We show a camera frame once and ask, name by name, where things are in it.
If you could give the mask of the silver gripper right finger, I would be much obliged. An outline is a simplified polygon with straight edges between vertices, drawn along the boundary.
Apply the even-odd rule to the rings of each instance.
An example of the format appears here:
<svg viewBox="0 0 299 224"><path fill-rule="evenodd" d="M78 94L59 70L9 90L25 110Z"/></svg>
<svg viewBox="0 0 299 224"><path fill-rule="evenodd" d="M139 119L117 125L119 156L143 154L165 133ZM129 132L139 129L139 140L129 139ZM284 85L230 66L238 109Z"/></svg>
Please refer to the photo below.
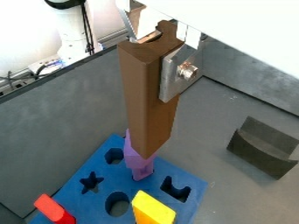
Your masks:
<svg viewBox="0 0 299 224"><path fill-rule="evenodd" d="M159 92L163 102L169 102L201 78L195 62L201 56L202 32L179 22L175 37L183 45L163 57Z"/></svg>

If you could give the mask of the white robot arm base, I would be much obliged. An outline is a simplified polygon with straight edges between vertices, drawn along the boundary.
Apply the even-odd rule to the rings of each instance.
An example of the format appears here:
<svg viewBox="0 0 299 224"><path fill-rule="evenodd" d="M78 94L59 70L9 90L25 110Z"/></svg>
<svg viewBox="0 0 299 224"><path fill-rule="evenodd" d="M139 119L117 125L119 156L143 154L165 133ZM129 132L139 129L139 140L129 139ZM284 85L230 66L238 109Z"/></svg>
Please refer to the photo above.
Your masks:
<svg viewBox="0 0 299 224"><path fill-rule="evenodd" d="M94 33L89 0L43 0L53 8L61 35L58 54L30 66L33 77L41 79L54 71L103 50Z"/></svg>

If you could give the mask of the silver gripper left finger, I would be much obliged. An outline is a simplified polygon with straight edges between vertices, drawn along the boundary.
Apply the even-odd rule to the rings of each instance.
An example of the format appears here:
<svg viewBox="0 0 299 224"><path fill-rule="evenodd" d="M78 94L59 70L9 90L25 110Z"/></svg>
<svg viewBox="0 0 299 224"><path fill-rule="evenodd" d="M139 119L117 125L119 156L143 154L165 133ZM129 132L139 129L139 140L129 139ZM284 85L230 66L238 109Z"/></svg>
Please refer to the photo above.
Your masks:
<svg viewBox="0 0 299 224"><path fill-rule="evenodd" d="M137 0L117 0L117 7L133 43L143 44L162 37L158 23L165 15Z"/></svg>

